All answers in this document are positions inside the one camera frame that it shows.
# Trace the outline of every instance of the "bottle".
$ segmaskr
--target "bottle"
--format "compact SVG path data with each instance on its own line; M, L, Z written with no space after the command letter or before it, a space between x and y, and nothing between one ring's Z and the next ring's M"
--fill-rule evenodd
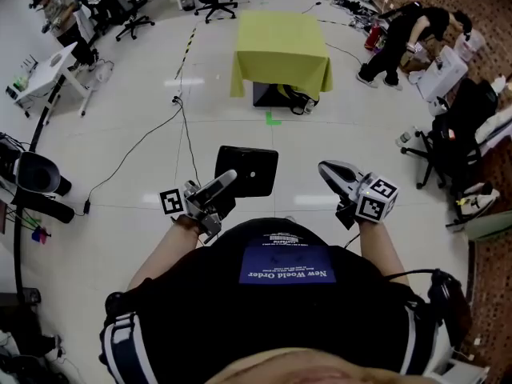
M314 101L310 98L307 100L306 105L304 106L304 114L311 114L311 111L314 108Z
M365 48L367 50L372 51L375 48L375 45L377 44L377 40L380 38L381 34L382 34L381 27L378 24L378 22L375 21L371 27L370 34L368 35L368 38L365 41Z
M395 143L399 148L403 148L407 145L407 143L410 141L410 139L414 136L414 134L418 131L418 128L415 126L412 126L409 130L405 131L400 135L396 140Z

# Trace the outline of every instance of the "black t-shirt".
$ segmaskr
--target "black t-shirt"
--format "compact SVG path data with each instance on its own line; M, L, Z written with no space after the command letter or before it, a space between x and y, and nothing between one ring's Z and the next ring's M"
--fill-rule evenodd
M433 35L437 40L441 41L446 28L450 24L450 14L448 11L439 7L427 7L397 17L390 24L388 37L408 41L414 24L416 24L416 21L422 16L429 19L430 26L424 29L418 40L425 40Z
M422 302L364 258L276 218L228 230L123 297L138 313L158 381L188 384L283 347L400 371L406 303Z

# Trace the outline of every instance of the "yellow and black tape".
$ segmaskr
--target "yellow and black tape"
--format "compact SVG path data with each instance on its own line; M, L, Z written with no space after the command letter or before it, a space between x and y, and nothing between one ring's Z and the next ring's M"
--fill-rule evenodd
M183 55L183 60L182 60L182 64L180 65L180 67L178 68L178 72L176 73L176 77L174 77L174 79L177 79L178 76L179 76L179 73L182 72L182 68L183 66L185 65L185 60L186 60L186 55L189 53L190 51L190 46L192 45L192 40L194 39L194 36L195 36L195 31L196 29L198 28L198 26L196 25L196 27L194 27L194 29L192 30L192 34L190 35L190 38L189 38L189 42L186 44L186 50L185 50L185 55Z

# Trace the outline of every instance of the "green tape marker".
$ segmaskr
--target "green tape marker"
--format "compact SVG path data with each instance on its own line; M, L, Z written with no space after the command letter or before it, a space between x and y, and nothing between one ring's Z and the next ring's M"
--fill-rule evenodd
M267 125L281 125L281 121L275 121L272 119L272 111L266 112L266 124Z

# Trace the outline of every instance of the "tiled floor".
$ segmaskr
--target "tiled floor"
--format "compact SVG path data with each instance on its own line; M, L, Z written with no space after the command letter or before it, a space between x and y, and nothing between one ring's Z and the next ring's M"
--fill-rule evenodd
M238 11L304 11L322 0L251 0ZM347 22L342 10L322 1L310 14ZM94 94L87 116L70 89L42 133L38 152L52 158L73 183L65 200L81 212L92 186L108 177L123 155L152 127L177 108L170 102L174 80L190 32L201 17L171 12L155 27L138 32L138 40L115 42L114 31L99 43L101 55L116 63L111 79ZM369 55L363 34L344 26L321 23L326 41L361 61ZM238 20L198 24L183 72L183 100L198 174L207 182L214 174L220 145L255 146L279 152L274 192L268 198L244 199L224 221L225 229L250 218L293 215L332 244L343 245L346 231L334 216L336 197L321 180L317 164L340 159L362 170L383 174L401 187L387 219L396 249L407 269L439 266L466 284L466 244L445 227L446 204L435 181L419 191L415 183L424 165L400 154L394 140L410 126L428 127L430 115L417 90L405 80L403 92L381 86L373 90L357 82L358 62L329 48L334 90L322 94L311 115L272 110L280 126L265 123L265 110L251 106L250 95L230 98L231 59ZM98 333L108 293L123 290L144 258L170 226L158 194L193 178L181 115L154 132L128 157L120 171L92 196L90 214L68 226L45 218L53 237L45 246L23 235L25 284L42 292L41 318L64 339L67 357L88 383L111 382L98 363ZM358 251L358 241L352 250ZM423 297L427 277L411 277ZM446 349L446 335L438 353ZM62 368L78 380L68 363Z

